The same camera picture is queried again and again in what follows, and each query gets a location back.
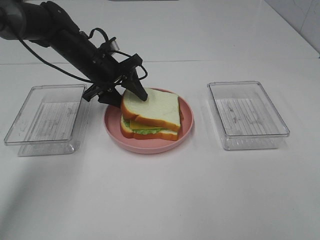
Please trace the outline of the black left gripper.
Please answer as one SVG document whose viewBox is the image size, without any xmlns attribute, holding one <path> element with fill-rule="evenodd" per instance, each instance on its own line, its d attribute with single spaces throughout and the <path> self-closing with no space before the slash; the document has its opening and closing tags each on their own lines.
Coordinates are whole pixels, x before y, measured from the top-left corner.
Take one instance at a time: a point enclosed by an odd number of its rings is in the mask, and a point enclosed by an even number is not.
<svg viewBox="0 0 320 240">
<path fill-rule="evenodd" d="M 118 62 L 112 55 L 91 43 L 92 35 L 81 32 L 59 5 L 47 1 L 42 2 L 41 7 L 52 19 L 52 28 L 45 39 L 48 45 L 92 82 L 83 93 L 83 99 L 89 102 L 98 96 L 99 103 L 120 109 L 122 95 L 116 90 L 116 86 L 120 85 L 134 93 L 140 100 L 147 100 L 148 94 L 136 71 L 136 67 L 141 67 L 143 63 L 138 54 L 128 55 L 125 60 Z M 97 31 L 103 35 L 105 42 L 109 40 L 102 29 L 97 28 Z"/>
</svg>

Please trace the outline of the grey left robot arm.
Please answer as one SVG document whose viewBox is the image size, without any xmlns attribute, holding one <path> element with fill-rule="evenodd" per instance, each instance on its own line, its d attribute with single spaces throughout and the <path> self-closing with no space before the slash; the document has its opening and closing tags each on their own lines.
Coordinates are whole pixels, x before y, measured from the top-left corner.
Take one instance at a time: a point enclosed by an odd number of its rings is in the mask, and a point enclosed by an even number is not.
<svg viewBox="0 0 320 240">
<path fill-rule="evenodd" d="M 118 62 L 113 58 L 113 54 L 120 53 L 115 37 L 109 38 L 99 27 L 86 34 L 52 1 L 37 5 L 22 0 L 2 0 L 0 36 L 5 40 L 18 40 L 42 63 L 76 79 L 76 75 L 40 57 L 26 41 L 53 48 L 86 76 L 80 80 L 91 84 L 82 95 L 88 102 L 98 96 L 98 102 L 120 107 L 122 96 L 116 86 L 131 91 L 142 101 L 148 98 L 136 71 L 137 67 L 143 66 L 141 57 L 127 55 L 125 60 Z"/>
</svg>

